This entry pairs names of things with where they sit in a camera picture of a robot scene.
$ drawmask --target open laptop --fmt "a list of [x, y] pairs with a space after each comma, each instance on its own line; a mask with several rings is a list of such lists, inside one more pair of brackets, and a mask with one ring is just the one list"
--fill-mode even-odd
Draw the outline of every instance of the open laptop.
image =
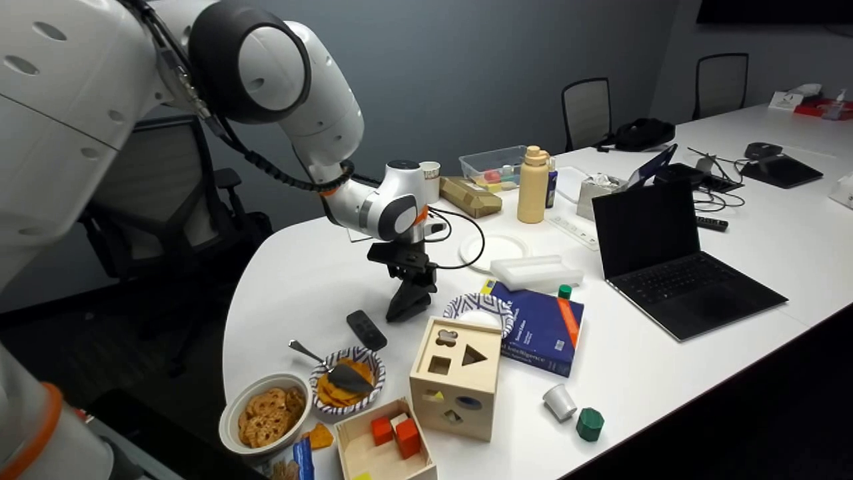
[[690, 183], [594, 198], [605, 279], [678, 341], [785, 305], [699, 249]]

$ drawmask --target orange block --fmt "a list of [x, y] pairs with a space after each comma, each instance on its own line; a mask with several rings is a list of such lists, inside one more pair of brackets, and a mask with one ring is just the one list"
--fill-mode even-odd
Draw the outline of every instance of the orange block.
[[398, 426], [398, 451], [403, 458], [425, 451], [425, 439], [421, 439], [418, 425], [413, 419], [407, 419]]
[[395, 438], [393, 421], [380, 415], [372, 421], [374, 446], [389, 442]]

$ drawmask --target desk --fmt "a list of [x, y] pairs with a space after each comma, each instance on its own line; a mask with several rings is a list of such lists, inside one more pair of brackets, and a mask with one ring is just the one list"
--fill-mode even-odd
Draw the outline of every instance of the desk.
[[[541, 407], [541, 394], [562, 379], [505, 359], [490, 442], [427, 430], [439, 477], [561, 477], [853, 302], [853, 211], [826, 198], [831, 179], [853, 170], [850, 122], [741, 109], [679, 126], [678, 141], [722, 157], [738, 157], [749, 141], [777, 141], [793, 157], [825, 170], [821, 182], [793, 193], [749, 182], [738, 190], [749, 205], [725, 213], [731, 230], [702, 233], [705, 250], [777, 289], [790, 305], [678, 343], [602, 283], [599, 258], [589, 243], [593, 225], [575, 219], [571, 203], [561, 201], [543, 225], [527, 227], [514, 221], [509, 194], [505, 213], [482, 219], [482, 230], [523, 237], [535, 253], [562, 253], [587, 271], [575, 291], [587, 305], [583, 331], [566, 383], [578, 405], [594, 405], [609, 425], [597, 442], [583, 442], [571, 425], [555, 425]], [[561, 155], [558, 165], [626, 174], [646, 157], [581, 149]], [[678, 161], [690, 163], [697, 155], [679, 149]], [[437, 265], [457, 265], [458, 246], [478, 237], [466, 225], [454, 225], [451, 243], [430, 246]], [[403, 326], [388, 326], [381, 317], [398, 279], [389, 279], [381, 265], [366, 261], [366, 253], [369, 243], [352, 243], [325, 219], [289, 227], [257, 250], [228, 317], [230, 399], [260, 377], [309, 374], [309, 362], [289, 351], [289, 338], [301, 338], [321, 351], [358, 343], [344, 322], [352, 309], [366, 309], [389, 335], [381, 351], [389, 366], [381, 403], [407, 394], [407, 370], [427, 317], [443, 314], [451, 299], [478, 291], [482, 278], [439, 271], [433, 309]]]

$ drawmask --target green object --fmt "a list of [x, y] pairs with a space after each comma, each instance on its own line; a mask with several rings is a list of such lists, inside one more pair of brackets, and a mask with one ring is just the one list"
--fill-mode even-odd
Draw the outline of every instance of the green object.
[[571, 299], [571, 285], [561, 285], [558, 297]]
[[583, 407], [575, 425], [578, 435], [587, 442], [594, 442], [602, 435], [602, 426], [605, 426], [605, 415], [594, 407]]

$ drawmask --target laptop screen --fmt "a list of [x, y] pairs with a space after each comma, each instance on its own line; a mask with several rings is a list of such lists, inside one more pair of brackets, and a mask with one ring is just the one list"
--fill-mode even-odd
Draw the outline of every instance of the laptop screen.
[[594, 198], [594, 227], [605, 278], [699, 253], [694, 193], [689, 183], [655, 183]]

